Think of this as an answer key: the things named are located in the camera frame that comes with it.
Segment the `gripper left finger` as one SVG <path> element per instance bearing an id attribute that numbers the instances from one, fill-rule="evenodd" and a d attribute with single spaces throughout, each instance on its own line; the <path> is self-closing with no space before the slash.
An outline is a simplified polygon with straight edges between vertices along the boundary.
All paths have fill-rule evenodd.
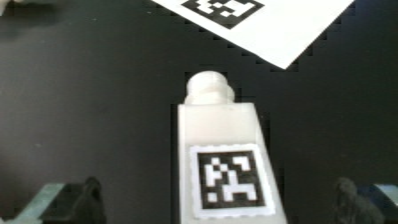
<path id="1" fill-rule="evenodd" d="M 102 184 L 48 183 L 6 224 L 107 224 Z"/>

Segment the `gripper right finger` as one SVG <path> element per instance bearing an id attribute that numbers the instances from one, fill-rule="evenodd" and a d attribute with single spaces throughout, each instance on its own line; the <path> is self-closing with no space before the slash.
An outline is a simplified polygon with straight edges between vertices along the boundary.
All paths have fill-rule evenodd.
<path id="1" fill-rule="evenodd" d="M 398 224 L 398 184 L 336 181 L 335 224 Z"/>

